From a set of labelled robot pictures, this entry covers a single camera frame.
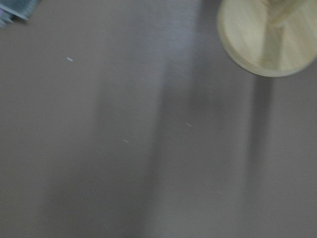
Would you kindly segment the wooden mug tree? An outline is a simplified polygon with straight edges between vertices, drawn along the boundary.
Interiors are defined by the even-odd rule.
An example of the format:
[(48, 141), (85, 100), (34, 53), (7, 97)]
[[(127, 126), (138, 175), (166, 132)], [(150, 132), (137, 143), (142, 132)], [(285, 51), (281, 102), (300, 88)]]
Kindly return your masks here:
[(223, 0), (217, 29), (231, 59), (257, 75), (293, 75), (317, 58), (315, 0)]

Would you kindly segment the grey folded cloth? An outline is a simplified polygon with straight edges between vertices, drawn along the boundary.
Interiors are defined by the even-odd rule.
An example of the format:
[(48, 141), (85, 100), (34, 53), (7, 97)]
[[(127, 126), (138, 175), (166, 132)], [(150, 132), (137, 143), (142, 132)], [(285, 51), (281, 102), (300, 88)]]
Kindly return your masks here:
[(0, 26), (12, 23), (14, 18), (29, 20), (40, 0), (0, 0)]

